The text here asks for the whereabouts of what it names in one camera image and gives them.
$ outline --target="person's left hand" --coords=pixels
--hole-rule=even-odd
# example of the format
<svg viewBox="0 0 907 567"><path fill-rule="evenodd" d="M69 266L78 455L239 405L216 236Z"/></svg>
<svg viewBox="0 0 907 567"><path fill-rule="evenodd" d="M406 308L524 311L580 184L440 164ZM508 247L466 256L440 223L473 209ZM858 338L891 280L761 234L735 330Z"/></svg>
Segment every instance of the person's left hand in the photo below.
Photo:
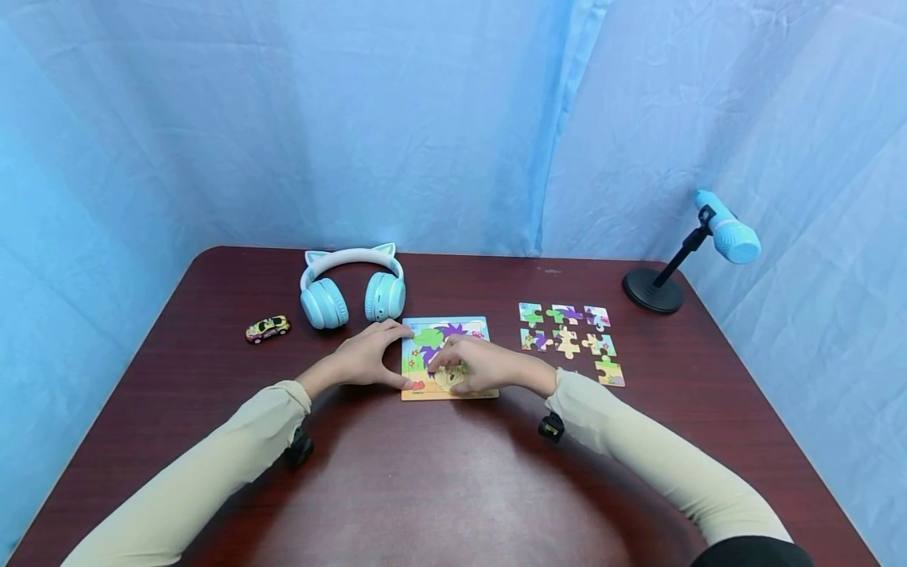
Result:
<svg viewBox="0 0 907 567"><path fill-rule="evenodd" d="M387 384L398 390L408 390L413 382L388 370L381 357L391 343L412 335L412 329L393 319L372 323L355 337L345 340L334 354L322 358L297 381L312 399L336 384Z"/></svg>

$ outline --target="black stand base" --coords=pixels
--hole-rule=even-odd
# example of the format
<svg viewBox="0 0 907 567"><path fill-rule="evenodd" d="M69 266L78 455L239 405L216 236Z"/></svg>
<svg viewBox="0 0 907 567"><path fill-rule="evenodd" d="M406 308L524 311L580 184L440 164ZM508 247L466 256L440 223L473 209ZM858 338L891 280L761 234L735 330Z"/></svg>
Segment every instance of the black stand base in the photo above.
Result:
<svg viewBox="0 0 907 567"><path fill-rule="evenodd" d="M683 290L671 279L668 279L660 288L656 288L653 283L657 277L657 270L633 269L624 276L624 292L633 303L641 308L661 315L677 312L683 305Z"/></svg>

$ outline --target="headphone ear cup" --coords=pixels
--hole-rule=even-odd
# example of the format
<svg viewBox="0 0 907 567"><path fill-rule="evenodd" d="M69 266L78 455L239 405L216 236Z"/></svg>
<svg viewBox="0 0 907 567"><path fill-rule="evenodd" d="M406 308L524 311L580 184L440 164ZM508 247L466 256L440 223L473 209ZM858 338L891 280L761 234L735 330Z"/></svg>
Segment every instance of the headphone ear cup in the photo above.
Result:
<svg viewBox="0 0 907 567"><path fill-rule="evenodd" d="M387 312L391 319L396 319L403 315L403 305L406 302L406 284L394 276L391 284L390 293L387 298Z"/></svg>
<svg viewBox="0 0 907 567"><path fill-rule="evenodd" d="M333 279L320 279L318 282L321 284L321 287L324 288L327 299L331 302L336 313L336 324L329 325L327 328L336 328L345 325L349 320L349 310L346 308L346 301L343 299L343 294L340 293L337 284L334 283Z"/></svg>
<svg viewBox="0 0 907 567"><path fill-rule="evenodd" d="M330 279L313 282L300 296L308 322L314 328L337 328L349 320L346 302Z"/></svg>
<svg viewBox="0 0 907 567"><path fill-rule="evenodd" d="M372 278L368 280L368 287L366 288L366 319L369 321L380 321L383 319L378 319L378 305L376 304L376 299L380 297L378 295L378 289L381 287L381 280L386 276L384 272L377 272L372 275Z"/></svg>
<svg viewBox="0 0 907 567"><path fill-rule="evenodd" d="M391 274L378 272L368 280L366 318L369 321L396 319L403 313L406 285Z"/></svg>

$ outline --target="yellow toy car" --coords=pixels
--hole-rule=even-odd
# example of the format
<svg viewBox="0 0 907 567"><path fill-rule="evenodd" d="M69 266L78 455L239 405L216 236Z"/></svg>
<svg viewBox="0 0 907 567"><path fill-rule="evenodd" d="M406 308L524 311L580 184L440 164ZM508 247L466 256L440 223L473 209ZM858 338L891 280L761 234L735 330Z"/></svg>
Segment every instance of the yellow toy car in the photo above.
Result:
<svg viewBox="0 0 907 567"><path fill-rule="evenodd" d="M283 315L262 319L246 329L246 340L258 344L265 338L275 335L286 335L289 331L289 320Z"/></svg>

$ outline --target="hand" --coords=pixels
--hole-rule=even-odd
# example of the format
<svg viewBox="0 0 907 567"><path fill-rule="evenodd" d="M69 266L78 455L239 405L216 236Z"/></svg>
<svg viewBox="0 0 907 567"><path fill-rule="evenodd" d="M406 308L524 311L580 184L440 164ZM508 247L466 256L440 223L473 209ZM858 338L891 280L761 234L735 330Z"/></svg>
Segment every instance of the hand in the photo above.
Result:
<svg viewBox="0 0 907 567"><path fill-rule="evenodd" d="M549 397L557 386L557 371L543 360L467 335L448 338L441 352L429 363L428 371L437 372L440 367L462 362L466 363L465 380L451 389L455 396L516 385Z"/></svg>
<svg viewBox="0 0 907 567"><path fill-rule="evenodd" d="M297 381L312 399L336 384L387 384L398 390L408 390L413 382L388 370L381 357L391 343L412 335L411 328L393 319L372 323L355 337L345 340L334 354L322 358Z"/></svg>

